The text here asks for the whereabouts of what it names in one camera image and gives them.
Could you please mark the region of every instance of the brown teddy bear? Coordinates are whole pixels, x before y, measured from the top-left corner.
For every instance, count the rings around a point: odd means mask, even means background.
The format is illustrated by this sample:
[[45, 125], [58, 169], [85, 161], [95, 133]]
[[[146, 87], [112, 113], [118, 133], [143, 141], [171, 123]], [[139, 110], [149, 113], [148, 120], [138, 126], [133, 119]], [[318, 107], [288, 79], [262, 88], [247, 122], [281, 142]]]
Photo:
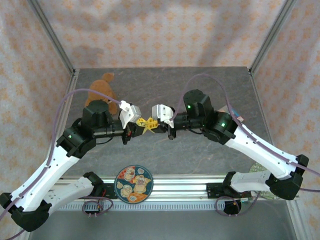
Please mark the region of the brown teddy bear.
[[[107, 96], [116, 100], [117, 99], [116, 94], [112, 91], [112, 89], [109, 85], [109, 82], [111, 82], [114, 79], [114, 77], [115, 77], [114, 73], [107, 72], [107, 73], [103, 74], [102, 79], [94, 81], [91, 84], [90, 89], [98, 91], [98, 92], [100, 92], [104, 95], [107, 95]], [[108, 103], [109, 104], [109, 112], [112, 115], [115, 115], [118, 111], [117, 104], [115, 102], [110, 101], [109, 99], [107, 99], [103, 96], [100, 96], [96, 93], [93, 93], [93, 92], [88, 92], [88, 99], [85, 101], [84, 106], [85, 107], [88, 106], [89, 103], [93, 100], [103, 100], [106, 103]]]

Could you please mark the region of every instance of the black cable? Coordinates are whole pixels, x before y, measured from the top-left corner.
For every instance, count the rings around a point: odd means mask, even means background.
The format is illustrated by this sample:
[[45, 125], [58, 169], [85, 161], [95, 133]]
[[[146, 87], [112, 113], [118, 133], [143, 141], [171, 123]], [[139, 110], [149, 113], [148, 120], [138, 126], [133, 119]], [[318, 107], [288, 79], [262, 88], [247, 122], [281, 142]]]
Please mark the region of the black cable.
[[214, 207], [215, 207], [215, 211], [220, 214], [221, 216], [224, 216], [224, 217], [237, 217], [237, 216], [242, 216], [244, 214], [246, 214], [247, 212], [249, 212], [253, 207], [254, 205], [256, 205], [256, 202], [258, 200], [258, 198], [260, 197], [260, 191], [258, 192], [258, 194], [256, 195], [255, 199], [253, 200], [252, 204], [249, 206], [249, 208], [247, 210], [245, 210], [244, 212], [241, 212], [241, 213], [238, 213], [238, 214], [226, 214], [225, 212], [220, 212], [220, 210], [218, 210], [218, 201], [220, 199], [231, 199], [235, 204], [236, 206], [238, 207], [239, 209], [239, 205], [238, 203], [236, 202], [236, 200], [233, 198], [233, 197], [230, 197], [230, 196], [221, 196], [221, 197], [218, 197], [215, 202], [214, 202]]
[[202, 135], [202, 132], [196, 132], [196, 131], [193, 131], [192, 129], [188, 129], [190, 132], [192, 132], [193, 134], [198, 134], [198, 135]]
[[75, 120], [75, 121], [72, 123], [71, 127], [76, 127], [76, 126], [78, 126], [78, 124], [79, 124], [80, 122], [81, 122], [81, 117], [77, 118], [77, 120]]
[[107, 209], [104, 210], [104, 207], [103, 207], [103, 205], [101, 203], [99, 203], [97, 201], [93, 201], [93, 200], [86, 201], [82, 205], [82, 209], [81, 210], [85, 215], [89, 216], [89, 218], [91, 217], [91, 214], [90, 213], [88, 214], [85, 211], [85, 207], [86, 207], [86, 205], [88, 203], [95, 203], [100, 207], [101, 211], [99, 213], [94, 214], [95, 217], [97, 217], [99, 215], [102, 215], [102, 214], [105, 214], [107, 211], [109, 211], [114, 206], [114, 202], [110, 198], [107, 198], [107, 197], [104, 197], [104, 196], [84, 196], [84, 197], [81, 197], [81, 199], [101, 199], [101, 200], [108, 200], [111, 203], [111, 205]]
[[112, 139], [114, 139], [114, 137], [110, 137], [110, 139], [107, 140], [107, 141], [105, 141], [105, 142], [99, 142], [99, 143], [97, 143], [97, 145], [107, 144], [107, 143], [110, 142]]

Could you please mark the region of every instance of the metal bracket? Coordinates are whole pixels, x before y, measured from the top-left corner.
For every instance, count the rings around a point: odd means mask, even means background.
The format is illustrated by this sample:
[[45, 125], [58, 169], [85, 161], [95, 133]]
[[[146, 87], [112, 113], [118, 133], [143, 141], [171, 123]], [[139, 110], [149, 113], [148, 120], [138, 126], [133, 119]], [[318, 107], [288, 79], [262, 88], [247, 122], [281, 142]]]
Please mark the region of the metal bracket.
[[231, 197], [234, 199], [251, 198], [250, 191], [244, 191], [244, 192], [238, 193], [237, 195], [229, 195], [225, 193], [224, 185], [222, 182], [207, 183], [206, 192], [208, 194], [208, 199], [217, 199], [220, 197]]
[[104, 183], [103, 188], [105, 189], [105, 193], [103, 197], [108, 199], [117, 199], [117, 195], [115, 192], [115, 185], [113, 183]]

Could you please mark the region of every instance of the gray floor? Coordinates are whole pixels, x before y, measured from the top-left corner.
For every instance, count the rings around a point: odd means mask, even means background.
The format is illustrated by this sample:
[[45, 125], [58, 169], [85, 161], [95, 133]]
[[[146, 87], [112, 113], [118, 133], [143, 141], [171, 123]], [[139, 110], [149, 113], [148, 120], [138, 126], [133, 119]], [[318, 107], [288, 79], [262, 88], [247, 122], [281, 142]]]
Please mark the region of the gray floor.
[[110, 211], [96, 219], [58, 211], [31, 240], [295, 240], [285, 201], [258, 201], [250, 212], [223, 217], [215, 211]]
[[[88, 88], [106, 72], [115, 73], [110, 85], [118, 100], [139, 106], [145, 119], [150, 117], [151, 108], [156, 104], [177, 106], [185, 83], [193, 75], [214, 75], [225, 85], [233, 108], [244, 118], [247, 127], [268, 139], [246, 67], [81, 69], [76, 88]], [[216, 110], [226, 104], [221, 89], [213, 80], [199, 78], [189, 89], [200, 89], [208, 94]], [[86, 99], [86, 93], [73, 96], [67, 126], [81, 117]], [[168, 140], [167, 134], [147, 132], [127, 145], [118, 137], [106, 145], [96, 146], [66, 175], [79, 176], [94, 171], [100, 177], [115, 176], [131, 164], [145, 166], [152, 174], [225, 174], [248, 172], [253, 163], [240, 152], [190, 132], [178, 132], [173, 141]]]

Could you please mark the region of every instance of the metal frame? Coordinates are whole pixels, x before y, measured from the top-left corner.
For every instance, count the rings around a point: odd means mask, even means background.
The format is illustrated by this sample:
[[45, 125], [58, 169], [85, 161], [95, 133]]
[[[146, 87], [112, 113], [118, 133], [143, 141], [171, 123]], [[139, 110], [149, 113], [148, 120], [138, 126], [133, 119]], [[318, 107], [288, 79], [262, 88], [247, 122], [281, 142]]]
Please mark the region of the metal frame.
[[276, 39], [282, 25], [286, 21], [288, 15], [290, 14], [290, 12], [293, 9], [296, 2], [297, 2], [297, 0], [287, 0], [284, 3], [280, 13], [278, 14], [274, 24], [271, 27], [266, 39], [264, 40], [258, 54], [256, 55], [251, 67], [249, 68], [250, 75], [253, 76], [255, 74], [255, 72], [258, 70], [261, 61], [266, 56], [270, 46], [272, 45], [272, 43]]
[[[85, 200], [83, 201], [73, 201], [67, 205], [61, 207], [58, 211], [65, 212], [76, 212], [81, 211]], [[109, 201], [101, 202], [103, 209], [110, 207], [111, 203]], [[225, 209], [225, 202], [218, 201], [217, 208], [220, 211]], [[98, 205], [96, 203], [88, 203], [84, 206], [85, 211], [98, 210]], [[215, 211], [215, 201], [143, 201], [139, 204], [128, 204], [120, 200], [113, 200], [113, 207], [111, 211]]]
[[[264, 110], [262, 108], [260, 98], [257, 92], [256, 84], [254, 81], [254, 76], [250, 74], [250, 80], [254, 89], [254, 93], [256, 96], [256, 99], [258, 101], [258, 105], [262, 114], [262, 119], [266, 128], [266, 132], [268, 135], [268, 140], [269, 142], [273, 145], [273, 141], [270, 135], [270, 131], [267, 125], [266, 121], [266, 115], [264, 113]], [[312, 234], [311, 234], [311, 229], [309, 228], [309, 225], [307, 224], [307, 216], [303, 213], [303, 211], [300, 211], [304, 206], [302, 204], [302, 201], [300, 200], [299, 196], [297, 196], [294, 200], [291, 201], [286, 201], [286, 205], [288, 207], [288, 211], [290, 214], [290, 218], [292, 221], [292, 225], [296, 234], [296, 237], [298, 240], [313, 240]]]
[[[71, 78], [69, 80], [69, 83], [68, 83], [68, 86], [67, 86], [67, 88], [65, 90], [64, 95], [67, 95], [69, 92], [75, 90], [76, 84], [77, 84], [77, 81], [78, 81], [79, 72], [80, 72], [80, 69], [75, 69], [74, 70], [74, 73], [72, 74], [72, 76], [71, 76]], [[66, 122], [67, 122], [67, 119], [68, 119], [68, 114], [69, 114], [69, 110], [70, 110], [72, 99], [73, 99], [73, 95], [70, 96], [65, 101], [65, 103], [64, 103], [64, 105], [62, 107], [62, 110], [61, 110], [61, 113], [60, 113], [60, 116], [59, 116], [59, 121], [57, 123], [57, 132], [56, 132], [57, 136], [61, 136], [62, 133], [65, 130], [65, 126], [66, 126]]]
[[[81, 176], [67, 176], [58, 180], [52, 189], [76, 182]], [[148, 202], [206, 201], [206, 183], [222, 183], [226, 175], [174, 174], [154, 175], [153, 189]], [[104, 183], [113, 184], [116, 177], [102, 177]]]
[[70, 59], [68, 58], [64, 48], [62, 47], [57, 35], [55, 34], [51, 24], [49, 23], [44, 11], [42, 10], [38, 0], [27, 0], [30, 7], [32, 8], [34, 14], [38, 17], [41, 25], [43, 26], [44, 31], [47, 33], [48, 37], [50, 38], [54, 48], [56, 49], [57, 53], [61, 57], [66, 69], [68, 70], [69, 74], [74, 73], [74, 68]]

